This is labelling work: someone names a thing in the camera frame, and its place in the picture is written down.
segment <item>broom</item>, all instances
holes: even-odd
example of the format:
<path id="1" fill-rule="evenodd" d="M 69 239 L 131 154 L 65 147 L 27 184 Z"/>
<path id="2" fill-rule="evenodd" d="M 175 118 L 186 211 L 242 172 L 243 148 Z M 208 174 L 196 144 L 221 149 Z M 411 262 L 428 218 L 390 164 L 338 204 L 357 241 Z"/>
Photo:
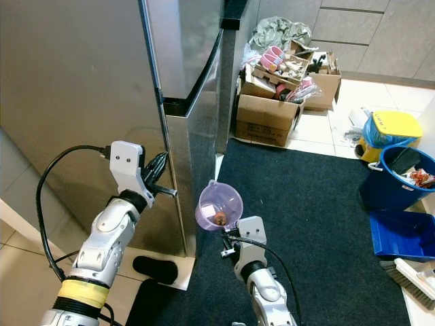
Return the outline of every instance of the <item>broom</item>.
<path id="1" fill-rule="evenodd" d="M 417 272 L 402 258 L 381 261 L 381 266 L 396 283 L 408 290 L 428 310 L 435 308 L 435 288 L 428 282 L 428 277 L 435 276 L 435 270 Z"/>

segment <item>yellow tape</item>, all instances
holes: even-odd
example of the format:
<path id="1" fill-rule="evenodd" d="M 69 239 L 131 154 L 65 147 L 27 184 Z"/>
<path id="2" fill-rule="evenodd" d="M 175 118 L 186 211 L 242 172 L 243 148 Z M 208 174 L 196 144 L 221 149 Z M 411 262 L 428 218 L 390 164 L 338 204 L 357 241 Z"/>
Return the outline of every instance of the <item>yellow tape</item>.
<path id="1" fill-rule="evenodd" d="M 101 309 L 106 302 L 108 293 L 109 289 L 100 285 L 81 280 L 64 280 L 58 296 L 68 297 L 69 299 Z"/>

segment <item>blue bucket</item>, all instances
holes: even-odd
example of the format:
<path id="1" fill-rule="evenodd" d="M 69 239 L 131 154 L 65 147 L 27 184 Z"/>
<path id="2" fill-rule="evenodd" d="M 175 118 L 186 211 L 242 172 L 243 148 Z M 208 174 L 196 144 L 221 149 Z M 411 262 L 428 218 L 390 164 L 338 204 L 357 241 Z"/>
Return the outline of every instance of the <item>blue bucket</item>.
<path id="1" fill-rule="evenodd" d="M 364 204 L 370 209 L 388 209 L 403 211 L 416 202 L 435 192 L 431 188 L 420 188 L 410 185 L 399 176 L 393 174 L 386 162 L 392 162 L 407 146 L 392 145 L 386 147 L 379 156 L 379 162 L 360 186 L 360 195 Z M 423 168 L 427 173 L 435 175 L 435 160 L 428 154 L 412 148 L 420 154 L 420 163 L 416 169 Z"/>

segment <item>small brown object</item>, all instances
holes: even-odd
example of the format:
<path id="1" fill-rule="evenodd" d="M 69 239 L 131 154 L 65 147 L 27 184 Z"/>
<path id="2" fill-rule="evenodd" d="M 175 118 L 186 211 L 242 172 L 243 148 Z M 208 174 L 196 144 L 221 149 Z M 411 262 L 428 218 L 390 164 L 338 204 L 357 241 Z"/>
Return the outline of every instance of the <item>small brown object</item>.
<path id="1" fill-rule="evenodd" d="M 226 215 L 224 212 L 217 212 L 214 218 L 215 224 L 225 225 L 226 224 Z"/>

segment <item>blue dustpan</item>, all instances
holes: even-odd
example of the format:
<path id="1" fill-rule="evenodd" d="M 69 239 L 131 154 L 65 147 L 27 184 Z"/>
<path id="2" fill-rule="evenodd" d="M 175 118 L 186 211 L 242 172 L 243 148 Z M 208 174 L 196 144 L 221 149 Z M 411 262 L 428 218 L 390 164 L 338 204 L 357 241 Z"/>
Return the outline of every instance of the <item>blue dustpan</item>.
<path id="1" fill-rule="evenodd" d="M 370 212 L 375 255 L 425 262 L 435 259 L 435 217 L 430 214 Z"/>

